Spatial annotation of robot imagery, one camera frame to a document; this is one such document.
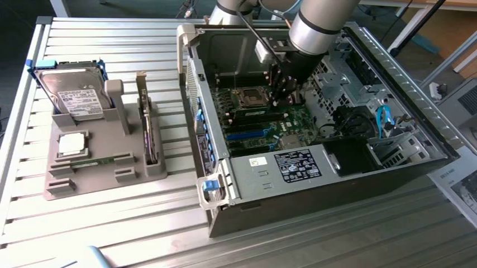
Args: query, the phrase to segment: power supply label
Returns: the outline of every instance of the power supply label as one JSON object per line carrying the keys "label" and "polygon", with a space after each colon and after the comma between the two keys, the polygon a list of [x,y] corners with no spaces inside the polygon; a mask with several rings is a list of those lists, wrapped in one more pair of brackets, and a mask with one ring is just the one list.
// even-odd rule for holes
{"label": "power supply label", "polygon": [[274,156],[285,182],[294,183],[322,176],[309,149]]}

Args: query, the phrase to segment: floor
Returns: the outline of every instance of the floor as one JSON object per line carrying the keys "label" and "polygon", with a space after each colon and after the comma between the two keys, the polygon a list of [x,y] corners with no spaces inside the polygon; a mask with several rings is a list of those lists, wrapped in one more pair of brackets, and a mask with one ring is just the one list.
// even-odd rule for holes
{"label": "floor", "polygon": [[[107,4],[99,4],[99,0],[68,0],[67,4],[74,17],[174,18],[182,0],[108,0]],[[215,0],[202,0],[197,6],[198,17],[211,14],[214,6]],[[361,6],[361,10],[356,9],[350,20],[368,27],[381,38],[396,20],[394,10],[372,7],[370,12],[374,16],[369,16],[364,11],[366,7]],[[55,16],[50,0],[0,0],[2,35],[3,39],[8,40],[0,44],[3,59],[0,61],[0,123],[3,124],[0,132],[6,129],[8,119],[4,118],[10,116],[12,109],[36,16]],[[259,18],[270,18],[266,11],[261,12]],[[384,40],[385,46],[392,43],[404,26],[405,23],[398,21]],[[417,82],[443,62],[439,55],[426,52],[412,42],[404,48],[397,60]],[[447,83],[448,88],[453,89],[463,82],[463,77],[449,68],[436,82]]]}

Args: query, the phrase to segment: hard drive label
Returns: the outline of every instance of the hard drive label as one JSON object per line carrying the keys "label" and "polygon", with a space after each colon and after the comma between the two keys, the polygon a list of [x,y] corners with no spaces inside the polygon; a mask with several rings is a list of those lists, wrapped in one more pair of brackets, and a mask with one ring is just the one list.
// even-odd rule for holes
{"label": "hard drive label", "polygon": [[59,95],[72,117],[103,113],[95,89],[60,91]]}
{"label": "hard drive label", "polygon": [[285,182],[294,183],[322,176],[309,149],[274,156]]}

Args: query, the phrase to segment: blue plastic latch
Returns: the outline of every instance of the blue plastic latch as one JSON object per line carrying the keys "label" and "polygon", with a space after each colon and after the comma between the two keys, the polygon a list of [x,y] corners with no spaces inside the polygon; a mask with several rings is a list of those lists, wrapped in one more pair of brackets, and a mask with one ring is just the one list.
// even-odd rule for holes
{"label": "blue plastic latch", "polygon": [[202,183],[202,190],[205,192],[209,192],[209,191],[215,191],[218,190],[221,187],[218,186],[218,181],[217,180],[206,180],[203,183]]}
{"label": "blue plastic latch", "polygon": [[39,60],[35,67],[38,69],[54,69],[56,67],[56,60]]}
{"label": "blue plastic latch", "polygon": [[199,110],[197,111],[195,120],[199,121],[201,118],[202,118],[202,109],[199,109]]}

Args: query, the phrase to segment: desk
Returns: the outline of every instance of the desk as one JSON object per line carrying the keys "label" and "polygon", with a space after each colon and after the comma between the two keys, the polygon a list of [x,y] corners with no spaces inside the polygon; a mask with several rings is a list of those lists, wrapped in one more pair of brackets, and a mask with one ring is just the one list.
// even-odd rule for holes
{"label": "desk", "polygon": [[389,268],[452,266],[464,260],[476,266],[469,257],[477,232],[428,178],[384,196],[209,238],[177,71],[177,27],[187,22],[202,23],[55,18],[51,24],[36,25],[28,59],[100,56],[108,77],[125,81],[125,103],[137,101],[135,72],[147,71],[170,175],[46,201],[51,103],[24,70],[0,149],[3,267],[51,268],[52,258],[84,245],[99,247],[114,267]]}

